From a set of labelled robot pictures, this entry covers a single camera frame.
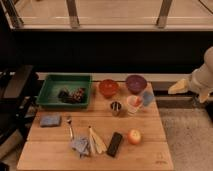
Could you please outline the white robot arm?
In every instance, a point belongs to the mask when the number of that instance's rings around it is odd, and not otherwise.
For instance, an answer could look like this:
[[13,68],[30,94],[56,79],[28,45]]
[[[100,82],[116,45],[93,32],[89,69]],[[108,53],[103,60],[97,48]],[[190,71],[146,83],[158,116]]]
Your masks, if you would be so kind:
[[195,69],[187,78],[177,81],[169,87],[169,94],[186,93],[198,94],[200,103],[204,103],[213,92],[213,46],[206,50],[204,63]]

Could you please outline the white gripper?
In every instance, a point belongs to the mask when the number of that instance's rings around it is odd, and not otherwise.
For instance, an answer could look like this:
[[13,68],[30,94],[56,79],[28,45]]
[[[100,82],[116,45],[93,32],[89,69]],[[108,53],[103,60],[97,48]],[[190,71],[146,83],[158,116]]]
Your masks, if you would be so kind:
[[[200,103],[204,103],[209,98],[210,88],[199,83],[194,74],[189,77],[189,90],[200,94],[198,99]],[[186,93],[188,91],[188,82],[186,79],[177,81],[168,89],[169,94]]]

